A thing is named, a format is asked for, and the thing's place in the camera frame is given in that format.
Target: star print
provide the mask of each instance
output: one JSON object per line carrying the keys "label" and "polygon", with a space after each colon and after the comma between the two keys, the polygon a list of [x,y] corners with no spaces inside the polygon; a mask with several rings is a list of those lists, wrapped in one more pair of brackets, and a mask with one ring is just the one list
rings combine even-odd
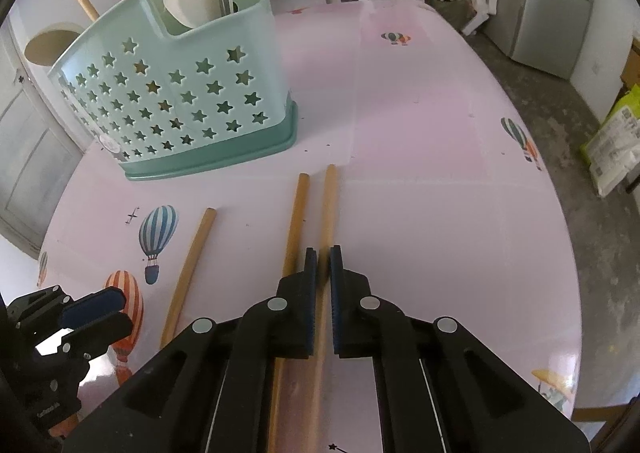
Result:
{"label": "star print", "polygon": [[245,104],[252,104],[254,106],[256,102],[262,100],[262,98],[258,97],[258,94],[255,92],[253,94],[245,95],[244,97],[246,98],[246,101],[244,102]]}
{"label": "star print", "polygon": [[184,76],[180,73],[180,70],[176,70],[175,72],[169,72],[169,77],[171,77],[172,83],[181,84]]}
{"label": "star print", "polygon": [[242,74],[236,74],[236,77],[238,77],[238,81],[236,81],[236,84],[249,84],[249,81],[252,80],[254,77],[249,75],[249,70],[245,70],[244,72],[242,72]]}
{"label": "star print", "polygon": [[126,54],[127,52],[131,52],[132,54],[134,54],[134,53],[135,53],[135,51],[136,51],[136,47],[138,46],[138,44],[137,44],[135,41],[133,41],[133,39],[132,39],[132,38],[129,38],[129,39],[127,39],[126,41],[123,41],[123,42],[122,42],[122,46],[124,47],[124,52],[125,52],[125,54]]}
{"label": "star print", "polygon": [[208,58],[204,58],[204,61],[196,61],[196,65],[198,66],[198,70],[196,70],[196,73],[202,72],[203,74],[208,74],[209,71],[213,68],[213,65],[209,64]]}
{"label": "star print", "polygon": [[148,88],[148,91],[150,94],[158,94],[158,90],[160,90],[160,85],[156,84],[155,81],[151,81],[150,83],[147,83],[146,87]]}
{"label": "star print", "polygon": [[236,63],[239,63],[240,60],[246,55],[241,51],[239,46],[237,46],[233,50],[227,50],[227,52],[229,54],[229,59],[227,61],[235,61]]}
{"label": "star print", "polygon": [[123,75],[122,72],[120,72],[119,74],[114,75],[115,79],[116,79],[116,83],[118,84],[127,84],[127,78],[125,75]]}
{"label": "star print", "polygon": [[102,56],[102,62],[104,62],[104,66],[113,68],[113,62],[116,61],[116,58],[111,55],[111,52],[107,52]]}
{"label": "star print", "polygon": [[191,115],[193,115],[193,120],[197,120],[199,122],[204,122],[204,119],[207,116],[206,113],[202,113],[202,110],[198,110],[197,112],[191,112]]}
{"label": "star print", "polygon": [[226,123],[226,131],[238,131],[238,128],[241,128],[242,124],[238,124],[238,122],[233,119],[233,121]]}
{"label": "star print", "polygon": [[207,88],[209,88],[207,94],[216,94],[218,96],[224,86],[220,86],[220,83],[216,81],[215,83],[207,83]]}
{"label": "star print", "polygon": [[254,114],[254,119],[252,122],[259,122],[260,124],[264,123],[269,117],[264,115],[264,112],[258,113],[258,115]]}
{"label": "star print", "polygon": [[233,107],[229,104],[228,100],[218,103],[218,113],[229,113],[229,110],[232,108]]}
{"label": "star print", "polygon": [[171,110],[171,108],[174,107],[172,104],[166,102],[166,99],[163,102],[158,102],[158,105],[160,106],[161,112],[168,112],[169,110]]}
{"label": "star print", "polygon": [[196,98],[196,96],[194,96],[191,91],[187,92],[186,94],[180,94],[182,96],[182,102],[188,102],[189,104],[193,104],[193,99]]}

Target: blue striped hot air balloon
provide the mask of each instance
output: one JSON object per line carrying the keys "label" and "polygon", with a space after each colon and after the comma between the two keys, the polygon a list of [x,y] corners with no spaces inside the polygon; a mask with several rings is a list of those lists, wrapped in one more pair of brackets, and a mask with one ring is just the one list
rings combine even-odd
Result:
{"label": "blue striped hot air balloon", "polygon": [[153,285],[158,279],[160,267],[158,255],[169,243],[178,225],[178,213],[173,206],[160,206],[151,211],[142,221],[138,239],[140,247],[148,258],[145,267],[145,280]]}

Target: white door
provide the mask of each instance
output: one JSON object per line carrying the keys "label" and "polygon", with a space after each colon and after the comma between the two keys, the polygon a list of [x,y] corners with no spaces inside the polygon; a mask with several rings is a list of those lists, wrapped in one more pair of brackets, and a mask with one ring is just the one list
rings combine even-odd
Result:
{"label": "white door", "polygon": [[37,258],[81,151],[31,84],[0,27],[0,233]]}

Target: hot air balloon print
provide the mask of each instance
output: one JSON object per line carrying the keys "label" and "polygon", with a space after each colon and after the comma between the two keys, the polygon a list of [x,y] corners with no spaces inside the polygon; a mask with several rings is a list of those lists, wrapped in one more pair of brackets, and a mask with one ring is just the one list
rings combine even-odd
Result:
{"label": "hot air balloon print", "polygon": [[116,271],[108,277],[104,284],[105,289],[107,287],[117,287],[124,292],[126,303],[122,312],[124,312],[133,323],[133,330],[131,334],[116,341],[111,345],[113,351],[116,352],[116,358],[118,364],[116,365],[116,377],[118,378],[118,384],[121,386],[129,377],[131,377],[131,370],[127,366],[129,354],[136,346],[138,337],[140,335],[140,327],[142,327],[142,318],[145,314],[145,306],[142,300],[142,293],[138,288],[136,278],[127,271]]}
{"label": "hot air balloon print", "polygon": [[40,261],[38,262],[38,283],[36,284],[38,289],[42,287],[44,279],[47,277],[47,261],[49,261],[49,256],[47,255],[47,251],[45,251],[40,255]]}
{"label": "hot air balloon print", "polygon": [[173,206],[160,206],[151,211],[142,221],[138,239],[140,247],[148,258],[145,267],[145,281],[153,285],[158,279],[160,267],[158,255],[169,243],[178,225],[178,213]]}
{"label": "hot air balloon print", "polygon": [[382,39],[388,39],[391,41],[392,45],[397,45],[398,43],[406,46],[406,44],[411,41],[411,37],[405,36],[399,32],[387,32],[386,34],[382,34]]}

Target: orange striped hot air balloon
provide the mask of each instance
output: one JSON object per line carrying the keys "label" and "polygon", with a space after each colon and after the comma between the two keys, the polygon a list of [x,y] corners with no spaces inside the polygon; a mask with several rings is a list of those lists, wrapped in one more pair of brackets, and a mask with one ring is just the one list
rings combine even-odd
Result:
{"label": "orange striped hot air balloon", "polygon": [[118,384],[122,385],[122,383],[131,377],[131,370],[129,370],[129,367],[127,366],[127,357],[129,357],[133,347],[136,346],[136,342],[140,335],[140,327],[142,327],[142,318],[145,312],[144,303],[142,301],[142,293],[138,288],[136,278],[127,271],[116,271],[111,274],[107,279],[107,282],[104,284],[104,287],[117,287],[124,292],[127,302],[125,303],[122,312],[129,316],[133,323],[133,331],[131,334],[111,345],[118,358],[118,364],[116,365]]}

